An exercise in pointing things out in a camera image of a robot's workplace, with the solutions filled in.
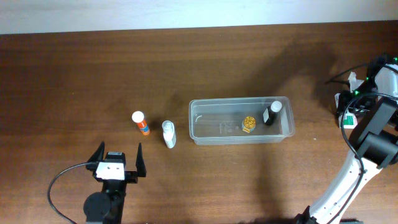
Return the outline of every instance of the plastic storage box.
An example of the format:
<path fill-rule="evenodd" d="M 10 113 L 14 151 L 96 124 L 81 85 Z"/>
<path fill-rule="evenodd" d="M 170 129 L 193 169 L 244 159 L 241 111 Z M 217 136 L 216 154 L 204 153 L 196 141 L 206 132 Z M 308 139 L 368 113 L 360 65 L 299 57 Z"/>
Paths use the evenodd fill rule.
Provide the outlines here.
<path fill-rule="evenodd" d="M 275 100 L 282 103 L 282 109 L 274 124 L 266 126 L 263 113 Z M 242 130 L 247 116 L 256 119 L 256 128 L 250 133 Z M 198 145 L 276 143 L 295 131 L 292 107 L 284 96 L 192 100 L 189 130 Z"/>

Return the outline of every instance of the wooden table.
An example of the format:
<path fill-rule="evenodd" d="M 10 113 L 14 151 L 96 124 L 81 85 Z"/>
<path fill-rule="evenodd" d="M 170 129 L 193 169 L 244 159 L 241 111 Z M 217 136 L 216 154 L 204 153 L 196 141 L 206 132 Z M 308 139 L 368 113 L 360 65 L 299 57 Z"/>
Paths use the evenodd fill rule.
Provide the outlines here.
<path fill-rule="evenodd" d="M 382 52 L 398 54 L 398 22 L 0 36 L 1 223 L 65 223 L 46 190 L 85 162 L 102 140 L 147 178 L 128 185 L 123 223 L 238 223 L 291 218 L 329 186 L 348 148 L 332 111 L 338 72 Z M 287 96 L 295 135 L 278 144 L 197 146 L 188 130 L 194 99 Z M 131 121 L 145 112 L 151 134 Z M 177 128 L 167 149 L 161 123 Z M 398 171 L 374 178 L 345 213 L 398 222 Z M 79 168 L 53 187 L 55 205 L 78 223 L 100 191 Z"/>

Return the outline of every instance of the white cap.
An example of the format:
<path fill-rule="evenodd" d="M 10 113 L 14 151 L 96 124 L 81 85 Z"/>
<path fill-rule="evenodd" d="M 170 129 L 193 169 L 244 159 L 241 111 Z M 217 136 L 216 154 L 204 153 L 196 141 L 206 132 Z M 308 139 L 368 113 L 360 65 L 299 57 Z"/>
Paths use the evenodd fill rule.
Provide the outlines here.
<path fill-rule="evenodd" d="M 162 124 L 163 133 L 173 133 L 173 122 L 171 121 L 164 121 Z"/>
<path fill-rule="evenodd" d="M 136 111 L 131 115 L 131 119 L 135 123 L 141 123 L 144 120 L 144 113 L 141 111 Z"/>
<path fill-rule="evenodd" d="M 278 113 L 280 111 L 280 109 L 282 109 L 282 103 L 279 101 L 274 101 L 271 104 L 271 110 L 275 113 Z"/>

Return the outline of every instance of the white wall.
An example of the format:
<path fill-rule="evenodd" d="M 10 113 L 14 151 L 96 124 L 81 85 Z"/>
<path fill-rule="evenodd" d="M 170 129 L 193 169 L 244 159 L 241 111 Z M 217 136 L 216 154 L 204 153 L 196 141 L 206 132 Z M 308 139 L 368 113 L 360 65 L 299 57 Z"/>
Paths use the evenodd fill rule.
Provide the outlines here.
<path fill-rule="evenodd" d="M 398 0 L 0 1 L 0 34 L 398 19 Z"/>

